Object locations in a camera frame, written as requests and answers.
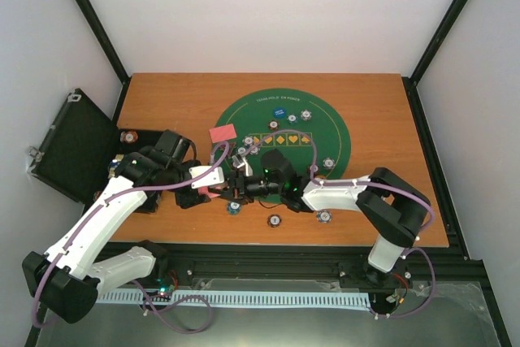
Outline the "red playing card deck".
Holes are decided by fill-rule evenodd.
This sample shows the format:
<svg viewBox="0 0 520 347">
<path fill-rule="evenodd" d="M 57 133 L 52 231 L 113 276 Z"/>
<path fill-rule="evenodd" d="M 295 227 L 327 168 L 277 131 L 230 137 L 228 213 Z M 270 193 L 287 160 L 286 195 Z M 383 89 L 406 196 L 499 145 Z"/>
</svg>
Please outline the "red playing card deck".
<svg viewBox="0 0 520 347">
<path fill-rule="evenodd" d="M 200 187 L 197 189 L 198 194 L 203 197 L 205 202 L 209 202 L 213 198 L 221 197 L 223 193 L 226 192 L 225 189 L 221 189 L 219 187 L 212 188 L 212 187 Z"/>
</svg>

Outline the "teal 50 chip stack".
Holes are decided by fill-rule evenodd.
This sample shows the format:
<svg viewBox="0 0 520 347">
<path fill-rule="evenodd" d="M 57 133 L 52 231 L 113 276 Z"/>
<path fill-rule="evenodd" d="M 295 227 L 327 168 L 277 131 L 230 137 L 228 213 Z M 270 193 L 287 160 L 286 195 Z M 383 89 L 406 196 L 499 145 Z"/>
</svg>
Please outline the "teal 50 chip stack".
<svg viewBox="0 0 520 347">
<path fill-rule="evenodd" d="M 227 212 L 229 215 L 238 215 L 241 212 L 241 204 L 238 202 L 229 202 L 227 204 Z"/>
</svg>

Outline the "brown 100 chip stack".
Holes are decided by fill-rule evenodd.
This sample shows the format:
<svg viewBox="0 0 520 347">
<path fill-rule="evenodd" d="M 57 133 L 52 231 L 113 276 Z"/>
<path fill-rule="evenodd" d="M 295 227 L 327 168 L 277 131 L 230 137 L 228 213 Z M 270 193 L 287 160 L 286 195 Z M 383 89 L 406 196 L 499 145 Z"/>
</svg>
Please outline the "brown 100 chip stack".
<svg viewBox="0 0 520 347">
<path fill-rule="evenodd" d="M 277 228 L 281 225 L 282 219 L 279 215 L 269 215 L 267 218 L 267 224 L 270 228 Z"/>
</svg>

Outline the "red card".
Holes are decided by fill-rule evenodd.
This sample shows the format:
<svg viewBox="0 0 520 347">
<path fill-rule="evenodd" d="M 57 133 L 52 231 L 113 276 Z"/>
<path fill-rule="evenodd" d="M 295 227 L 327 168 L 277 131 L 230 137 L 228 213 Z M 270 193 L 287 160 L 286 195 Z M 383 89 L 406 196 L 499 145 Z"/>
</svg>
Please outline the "red card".
<svg viewBox="0 0 520 347">
<path fill-rule="evenodd" d="M 233 124 L 225 124 L 209 130 L 212 143 L 229 141 L 236 138 L 236 130 Z"/>
</svg>

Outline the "blue small blind button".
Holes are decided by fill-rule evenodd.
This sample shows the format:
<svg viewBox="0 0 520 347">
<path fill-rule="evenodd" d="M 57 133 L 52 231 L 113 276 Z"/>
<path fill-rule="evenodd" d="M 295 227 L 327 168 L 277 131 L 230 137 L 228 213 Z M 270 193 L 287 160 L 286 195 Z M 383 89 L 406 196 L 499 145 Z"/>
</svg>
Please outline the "blue small blind button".
<svg viewBox="0 0 520 347">
<path fill-rule="evenodd" d="M 282 118 L 286 117 L 287 111 L 285 110 L 284 107 L 280 106 L 280 107 L 276 107 L 275 109 L 273 109 L 272 114 L 273 114 L 274 118 L 282 119 Z"/>
</svg>

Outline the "blue 10 chip stack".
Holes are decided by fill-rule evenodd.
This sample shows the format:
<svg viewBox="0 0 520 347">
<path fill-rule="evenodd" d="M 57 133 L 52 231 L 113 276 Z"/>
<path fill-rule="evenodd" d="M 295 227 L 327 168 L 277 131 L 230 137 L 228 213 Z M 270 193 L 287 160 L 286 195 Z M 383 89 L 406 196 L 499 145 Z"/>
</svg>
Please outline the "blue 10 chip stack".
<svg viewBox="0 0 520 347">
<path fill-rule="evenodd" d="M 330 223 L 332 221 L 332 213 L 329 210 L 321 210 L 316 215 L 320 223 Z"/>
</svg>

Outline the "black triangular all-in marker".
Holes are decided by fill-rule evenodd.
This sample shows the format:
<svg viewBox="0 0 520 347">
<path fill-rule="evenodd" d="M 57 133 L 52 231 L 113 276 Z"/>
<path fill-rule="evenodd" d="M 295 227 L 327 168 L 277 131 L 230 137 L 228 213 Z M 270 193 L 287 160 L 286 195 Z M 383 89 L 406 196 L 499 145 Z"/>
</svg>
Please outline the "black triangular all-in marker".
<svg viewBox="0 0 520 347">
<path fill-rule="evenodd" d="M 233 154 L 235 153 L 235 150 L 236 150 L 236 143 L 231 142 L 228 146 L 227 157 L 230 158 L 231 156 L 233 156 Z"/>
</svg>

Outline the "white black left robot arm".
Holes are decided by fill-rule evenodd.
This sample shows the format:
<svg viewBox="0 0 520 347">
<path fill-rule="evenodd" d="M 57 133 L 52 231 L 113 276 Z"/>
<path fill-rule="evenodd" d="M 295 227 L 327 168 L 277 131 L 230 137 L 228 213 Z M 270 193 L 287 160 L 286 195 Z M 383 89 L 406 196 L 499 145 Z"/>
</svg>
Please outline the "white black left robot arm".
<svg viewBox="0 0 520 347">
<path fill-rule="evenodd" d="M 143 278 L 160 284 L 168 277 L 167 252 L 151 241 L 101 262 L 97 257 L 123 222 L 156 193 L 179 190 L 205 199 L 198 190 L 206 179 L 221 178 L 221 162 L 212 158 L 204 166 L 196 159 L 184 161 L 186 142 L 165 131 L 155 146 L 127 154 L 79 221 L 44 253 L 32 251 L 24 258 L 34 326 L 45 325 L 36 318 L 39 306 L 76 323 L 99 297 L 119 286 Z"/>
</svg>

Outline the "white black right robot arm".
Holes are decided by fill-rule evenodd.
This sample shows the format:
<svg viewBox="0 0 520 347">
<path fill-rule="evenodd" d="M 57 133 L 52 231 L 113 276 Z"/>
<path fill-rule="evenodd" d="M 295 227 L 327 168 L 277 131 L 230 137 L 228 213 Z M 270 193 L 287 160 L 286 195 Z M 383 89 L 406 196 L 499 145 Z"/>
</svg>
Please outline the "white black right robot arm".
<svg viewBox="0 0 520 347">
<path fill-rule="evenodd" d="M 374 286 L 391 274 L 398 259 L 414 246 L 434 218 L 429 199 L 393 171 L 376 168 L 351 180 L 325 180 L 300 175 L 279 150 L 261 156 L 261 173 L 253 175 L 244 155 L 225 175 L 222 197 L 242 205 L 276 195 L 294 212 L 350 210 L 362 213 L 378 233 L 362 278 Z"/>
</svg>

